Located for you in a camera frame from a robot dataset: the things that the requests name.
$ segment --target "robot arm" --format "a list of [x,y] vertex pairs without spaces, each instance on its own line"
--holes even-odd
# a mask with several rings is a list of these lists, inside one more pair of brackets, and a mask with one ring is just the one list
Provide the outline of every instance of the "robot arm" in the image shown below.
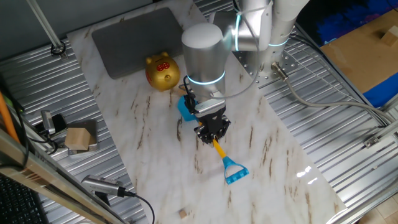
[[183,54],[191,89],[185,104],[200,122],[195,132],[203,142],[222,138],[231,123],[224,115],[223,99],[228,75],[224,66],[230,51],[259,51],[260,75],[270,74],[271,65],[282,59],[295,20],[308,1],[234,0],[236,12],[217,12],[211,17],[213,24],[197,24],[184,31]]

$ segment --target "orange pole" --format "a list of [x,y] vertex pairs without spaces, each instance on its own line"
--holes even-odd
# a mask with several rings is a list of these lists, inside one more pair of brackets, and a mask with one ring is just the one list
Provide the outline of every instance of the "orange pole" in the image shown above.
[[8,107],[6,102],[4,101],[4,97],[2,96],[0,92],[0,113],[2,115],[2,118],[4,120],[4,124],[6,125],[7,132],[8,134],[19,144],[21,143],[19,141],[17,132],[15,131],[14,124],[12,123],[11,115],[10,112],[8,111]]

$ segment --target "gold piggy bank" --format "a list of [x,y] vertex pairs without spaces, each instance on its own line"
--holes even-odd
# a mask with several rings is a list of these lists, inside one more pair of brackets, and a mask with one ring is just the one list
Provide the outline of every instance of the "gold piggy bank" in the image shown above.
[[145,74],[149,84],[159,91],[173,88],[180,81],[180,69],[166,52],[146,58]]

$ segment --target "keyboard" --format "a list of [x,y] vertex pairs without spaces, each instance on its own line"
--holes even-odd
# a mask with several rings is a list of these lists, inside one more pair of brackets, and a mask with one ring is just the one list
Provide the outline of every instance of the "keyboard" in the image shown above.
[[48,223],[37,193],[1,174],[0,220],[3,224]]

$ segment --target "blue led ring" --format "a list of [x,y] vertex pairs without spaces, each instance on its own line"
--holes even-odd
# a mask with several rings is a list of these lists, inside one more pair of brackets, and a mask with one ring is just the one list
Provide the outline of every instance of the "blue led ring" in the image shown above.
[[210,84],[214,84],[214,83],[220,81],[222,78],[224,78],[224,76],[225,76],[225,71],[223,72],[222,76],[220,76],[216,80],[213,80],[213,81],[210,81],[210,82],[198,82],[198,81],[192,80],[189,76],[188,76],[188,79],[189,79],[190,82],[192,82],[194,84],[197,84],[197,85],[210,85]]

